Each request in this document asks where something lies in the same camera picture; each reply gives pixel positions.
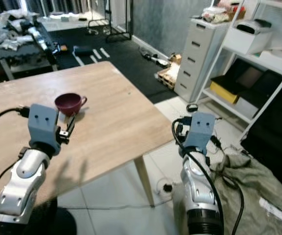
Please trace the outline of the wooden table leg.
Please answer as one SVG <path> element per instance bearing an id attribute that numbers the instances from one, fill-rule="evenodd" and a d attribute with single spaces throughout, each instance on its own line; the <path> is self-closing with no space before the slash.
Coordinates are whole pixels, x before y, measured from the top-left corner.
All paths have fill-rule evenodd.
<path id="1" fill-rule="evenodd" d="M 151 208 L 155 208 L 155 202 L 153 199 L 151 183 L 150 183 L 149 175 L 147 172 L 147 167 L 146 167 L 143 157 L 140 156 L 134 159 L 134 165 L 136 167 L 136 170 L 138 171 L 138 176 L 143 186 L 143 190 L 145 192 L 149 205 Z"/>

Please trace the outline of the yellow flat box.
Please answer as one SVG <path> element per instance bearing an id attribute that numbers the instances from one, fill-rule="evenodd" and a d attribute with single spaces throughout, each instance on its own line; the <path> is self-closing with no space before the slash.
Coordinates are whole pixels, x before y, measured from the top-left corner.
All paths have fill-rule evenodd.
<path id="1" fill-rule="evenodd" d="M 239 100 L 239 92 L 242 92 L 244 87 L 234 81 L 212 81 L 210 90 L 228 103 L 235 104 Z"/>

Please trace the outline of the dark blue floor item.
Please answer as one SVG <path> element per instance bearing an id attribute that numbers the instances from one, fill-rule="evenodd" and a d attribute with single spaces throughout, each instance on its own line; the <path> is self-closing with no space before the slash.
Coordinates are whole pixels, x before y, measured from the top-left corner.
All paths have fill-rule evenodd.
<path id="1" fill-rule="evenodd" d="M 74 46 L 72 54 L 74 56 L 91 56 L 93 55 L 93 48 L 90 46 Z"/>

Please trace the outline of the white drawer cabinet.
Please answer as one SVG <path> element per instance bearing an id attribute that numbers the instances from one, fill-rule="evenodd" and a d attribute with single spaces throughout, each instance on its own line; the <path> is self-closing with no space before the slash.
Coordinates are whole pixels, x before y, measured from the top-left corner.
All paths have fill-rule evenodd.
<path id="1" fill-rule="evenodd" d="M 190 19 L 174 86 L 174 92 L 184 101 L 192 103 L 195 100 L 228 26 L 229 23 L 209 23 L 202 19 Z"/>

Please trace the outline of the black sofa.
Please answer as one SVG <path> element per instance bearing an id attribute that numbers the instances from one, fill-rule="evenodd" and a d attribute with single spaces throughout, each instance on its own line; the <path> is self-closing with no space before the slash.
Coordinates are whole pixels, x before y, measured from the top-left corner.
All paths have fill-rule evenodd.
<path id="1" fill-rule="evenodd" d="M 282 95 L 253 123 L 241 144 L 248 154 L 268 168 L 282 169 Z"/>

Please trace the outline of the black storage box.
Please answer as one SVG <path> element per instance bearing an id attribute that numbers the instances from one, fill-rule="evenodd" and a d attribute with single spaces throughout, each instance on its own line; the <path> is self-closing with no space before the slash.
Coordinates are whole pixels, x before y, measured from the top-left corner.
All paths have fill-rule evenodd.
<path id="1" fill-rule="evenodd" d="M 282 75 L 272 70 L 260 70 L 242 59 L 236 59 L 224 75 L 214 77 L 212 81 L 240 84 L 244 90 L 239 92 L 239 100 L 234 105 L 247 103 L 261 108 L 282 81 Z"/>

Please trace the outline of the olive green fabric bag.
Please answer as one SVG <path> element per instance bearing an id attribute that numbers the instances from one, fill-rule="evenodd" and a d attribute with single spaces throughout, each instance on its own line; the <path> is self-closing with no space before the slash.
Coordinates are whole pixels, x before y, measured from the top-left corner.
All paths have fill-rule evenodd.
<path id="1" fill-rule="evenodd" d="M 282 184 L 250 155 L 228 152 L 210 164 L 224 215 L 224 235 L 282 235 Z M 174 217 L 182 235 L 186 225 L 183 182 L 175 185 Z"/>

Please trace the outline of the cluttered low workbench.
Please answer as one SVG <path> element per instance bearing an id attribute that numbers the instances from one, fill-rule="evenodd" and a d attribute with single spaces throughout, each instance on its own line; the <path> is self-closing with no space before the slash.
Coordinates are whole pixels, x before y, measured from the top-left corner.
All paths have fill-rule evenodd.
<path id="1" fill-rule="evenodd" d="M 56 54 L 60 44 L 53 41 L 39 14 L 27 10 L 0 13 L 0 64 L 9 80 L 14 80 L 12 65 L 18 62 L 21 72 L 43 67 L 60 69 Z"/>

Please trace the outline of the white metal shelf rack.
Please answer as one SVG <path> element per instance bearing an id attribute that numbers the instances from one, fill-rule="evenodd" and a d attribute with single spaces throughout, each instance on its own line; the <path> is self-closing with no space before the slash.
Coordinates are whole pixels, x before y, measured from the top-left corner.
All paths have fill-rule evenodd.
<path id="1" fill-rule="evenodd" d="M 247 0 L 239 0 L 239 1 L 240 1 L 239 7 L 243 6 L 243 4 L 247 2 Z M 237 20 L 237 18 L 235 16 L 229 24 L 229 29 L 230 29 L 230 27 L 235 26 L 238 21 L 239 20 Z M 251 65 L 257 67 L 258 69 L 260 69 L 262 71 L 272 70 L 272 71 L 277 72 L 277 73 L 282 75 L 282 70 L 279 67 L 272 65 L 272 63 L 270 63 L 270 62 L 262 60 L 260 58 L 261 52 L 260 53 L 254 53 L 254 54 L 237 53 L 236 51 L 233 51 L 233 50 L 231 50 L 227 47 L 224 47 L 224 44 L 223 44 L 224 41 L 225 41 L 225 38 L 223 39 L 223 41 L 222 41 L 222 43 L 219 47 L 219 50 L 217 52 L 217 55 L 215 56 L 212 64 L 210 65 L 210 69 L 209 69 L 209 72 L 208 72 L 206 78 L 202 82 L 202 88 L 201 88 L 200 92 L 197 94 L 197 97 L 195 98 L 195 103 L 196 104 L 203 103 L 203 102 L 206 102 L 208 99 L 210 99 L 212 101 L 215 101 L 215 102 L 221 104 L 221 106 L 223 108 L 226 108 L 226 110 L 232 112 L 233 115 L 239 117 L 240 119 L 242 119 L 243 121 L 248 123 L 247 127 L 242 132 L 242 135 L 240 137 L 240 139 L 243 140 L 247 137 L 248 132 L 250 131 L 250 128 L 253 127 L 253 123 L 255 121 L 257 121 L 257 119 L 260 118 L 260 116 L 263 114 L 263 112 L 266 110 L 266 108 L 268 108 L 268 106 L 272 103 L 275 96 L 277 96 L 277 94 L 279 94 L 279 92 L 282 90 L 282 81 L 280 82 L 278 87 L 275 89 L 275 91 L 271 94 L 270 98 L 268 98 L 268 100 L 263 104 L 263 107 L 259 108 L 259 111 L 253 117 L 247 117 L 244 114 L 242 114 L 239 110 L 236 109 L 236 105 L 228 103 L 227 101 L 223 100 L 223 98 L 220 98 L 219 96 L 217 96 L 217 94 L 210 91 L 210 83 L 208 83 L 208 81 L 211 78 L 212 72 L 214 70 L 214 67 L 216 67 L 216 64 L 217 64 L 219 57 L 221 56 L 223 51 L 228 51 L 229 53 L 231 53 L 229 60 L 226 61 L 226 63 L 225 63 L 226 69 L 224 69 L 223 74 L 225 74 L 228 71 L 229 67 L 233 64 L 233 62 L 236 59 L 242 59 L 242 60 L 250 63 Z"/>

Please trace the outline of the pile of packaged items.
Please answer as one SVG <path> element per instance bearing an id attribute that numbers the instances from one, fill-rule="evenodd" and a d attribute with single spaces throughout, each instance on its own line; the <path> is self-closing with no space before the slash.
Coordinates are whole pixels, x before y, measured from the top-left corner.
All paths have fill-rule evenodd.
<path id="1" fill-rule="evenodd" d="M 219 24 L 230 22 L 235 16 L 237 20 L 241 20 L 245 13 L 246 8 L 244 6 L 239 7 L 237 4 L 232 4 L 230 6 L 206 7 L 200 16 L 205 22 Z"/>

